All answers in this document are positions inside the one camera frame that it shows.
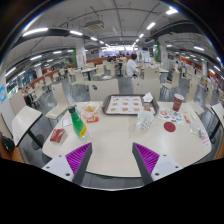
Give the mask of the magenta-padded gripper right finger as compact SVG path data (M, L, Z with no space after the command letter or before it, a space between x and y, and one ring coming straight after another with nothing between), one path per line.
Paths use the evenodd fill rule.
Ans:
M138 143L133 144L132 153L137 162L144 185L150 184L182 169L182 167L167 154L159 155Z

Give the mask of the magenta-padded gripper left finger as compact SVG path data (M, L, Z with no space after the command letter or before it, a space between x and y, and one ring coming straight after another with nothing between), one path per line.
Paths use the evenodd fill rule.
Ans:
M92 143L87 143L67 155L56 156L43 167L43 170L80 185L91 154Z

